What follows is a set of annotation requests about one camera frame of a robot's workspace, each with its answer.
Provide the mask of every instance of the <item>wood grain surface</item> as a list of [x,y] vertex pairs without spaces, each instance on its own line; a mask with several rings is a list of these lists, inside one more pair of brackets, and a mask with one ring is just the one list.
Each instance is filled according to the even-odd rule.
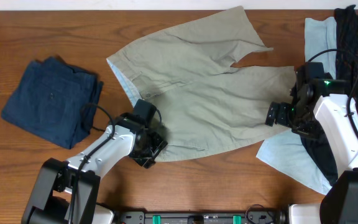
[[[59,55],[67,63],[99,74],[100,105],[111,114],[131,104],[106,63],[126,44],[166,27],[215,11],[50,11],[0,12],[0,114],[31,60]],[[250,54],[237,65],[299,66],[304,61],[305,18],[323,20],[333,11],[247,11],[272,52]],[[96,113],[95,125],[107,118]],[[65,160],[84,150],[92,132],[72,150],[17,128],[0,117],[0,223],[19,223],[40,166],[50,157]],[[128,158],[102,180],[98,201],[115,209],[148,211],[239,211],[316,203],[323,195],[258,160],[261,145],[190,161],[158,163],[149,170]]]

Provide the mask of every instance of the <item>folded denim garment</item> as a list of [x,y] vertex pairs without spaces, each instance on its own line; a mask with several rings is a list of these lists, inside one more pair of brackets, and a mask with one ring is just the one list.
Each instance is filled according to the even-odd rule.
[[6,121],[58,146],[71,149],[90,133],[102,89],[96,75],[50,57],[31,62],[1,116]]

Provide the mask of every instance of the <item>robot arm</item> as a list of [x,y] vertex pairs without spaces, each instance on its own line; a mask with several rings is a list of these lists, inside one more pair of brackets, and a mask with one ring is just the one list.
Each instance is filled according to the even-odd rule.
[[[310,139],[324,130],[340,176],[321,204],[291,205],[290,224],[358,223],[358,138],[347,110],[349,92],[349,83],[333,80],[322,63],[306,62],[296,73],[292,103],[270,105],[266,125],[281,124]],[[349,109],[358,132],[354,99]]]
[[[323,64],[306,62],[296,72],[296,85],[291,90],[293,101],[270,105],[266,124],[281,124],[301,137],[318,139],[321,128],[327,136],[335,158],[338,176],[358,167],[358,138],[347,117],[346,103],[350,84],[333,80],[324,73]],[[355,101],[351,100],[352,119],[358,130]]]
[[[154,159],[167,145],[151,128],[156,110],[154,105],[139,100],[133,113],[116,119],[114,132],[109,124],[102,136],[78,155],[64,162],[47,160],[35,182],[22,223],[68,223],[70,204],[54,197],[53,191],[71,194],[78,174],[77,191],[72,195],[76,198],[73,223],[111,223],[113,212],[96,204],[100,180],[125,156],[146,169],[155,164]],[[96,148],[78,172],[85,156]]]

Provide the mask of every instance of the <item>green connector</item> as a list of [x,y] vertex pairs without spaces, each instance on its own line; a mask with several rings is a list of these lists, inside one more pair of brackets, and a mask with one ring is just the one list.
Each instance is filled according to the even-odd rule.
[[154,215],[153,216],[153,224],[161,224],[161,216]]
[[233,215],[233,224],[241,224],[241,216]]

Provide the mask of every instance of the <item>khaki shorts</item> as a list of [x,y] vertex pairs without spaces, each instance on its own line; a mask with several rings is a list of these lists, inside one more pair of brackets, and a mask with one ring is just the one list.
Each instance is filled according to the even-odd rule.
[[137,39],[108,58],[131,103],[162,114],[168,146],[156,161],[180,161],[248,146],[286,128],[264,125],[272,101],[289,102],[293,67],[232,68],[265,47],[235,7]]

